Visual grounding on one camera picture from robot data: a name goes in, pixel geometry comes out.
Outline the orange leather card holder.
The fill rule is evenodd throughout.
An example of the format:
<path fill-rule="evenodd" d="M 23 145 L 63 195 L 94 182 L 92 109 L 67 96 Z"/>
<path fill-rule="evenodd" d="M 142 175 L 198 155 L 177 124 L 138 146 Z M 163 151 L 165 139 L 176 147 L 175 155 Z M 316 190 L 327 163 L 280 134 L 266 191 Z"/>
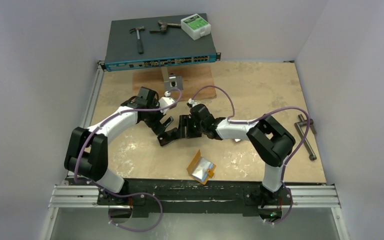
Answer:
<path fill-rule="evenodd" d="M 198 150 L 186 168 L 186 171 L 192 179 L 202 185 L 206 185 L 208 180 L 214 177 L 216 167 L 213 162 L 204 158 L 201 151 Z"/>

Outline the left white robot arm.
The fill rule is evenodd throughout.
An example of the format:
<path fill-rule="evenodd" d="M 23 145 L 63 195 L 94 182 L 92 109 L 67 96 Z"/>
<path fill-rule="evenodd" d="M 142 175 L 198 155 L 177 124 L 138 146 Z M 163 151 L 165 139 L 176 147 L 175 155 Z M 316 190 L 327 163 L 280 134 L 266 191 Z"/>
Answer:
<path fill-rule="evenodd" d="M 64 168 L 73 172 L 75 183 L 94 183 L 108 191 L 118 205 L 126 203 L 129 191 L 123 187 L 127 181 L 109 168 L 109 144 L 130 127 L 144 122 L 156 135 L 162 133 L 170 121 L 161 123 L 178 99 L 167 91 L 159 96 L 156 91 L 141 87 L 136 96 L 123 102 L 104 120 L 89 127 L 76 127 L 70 135 Z"/>

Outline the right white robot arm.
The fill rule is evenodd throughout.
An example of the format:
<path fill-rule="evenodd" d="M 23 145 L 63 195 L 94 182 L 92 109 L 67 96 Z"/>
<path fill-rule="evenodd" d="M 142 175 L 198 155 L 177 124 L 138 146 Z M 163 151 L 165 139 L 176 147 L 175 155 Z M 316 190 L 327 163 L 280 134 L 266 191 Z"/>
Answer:
<path fill-rule="evenodd" d="M 270 114 L 254 120 L 215 118 L 206 105 L 188 103 L 187 132 L 192 137 L 205 135 L 212 140 L 249 141 L 265 163 L 260 196 L 268 204 L 280 198 L 284 184 L 285 164 L 294 153 L 295 138 Z"/>

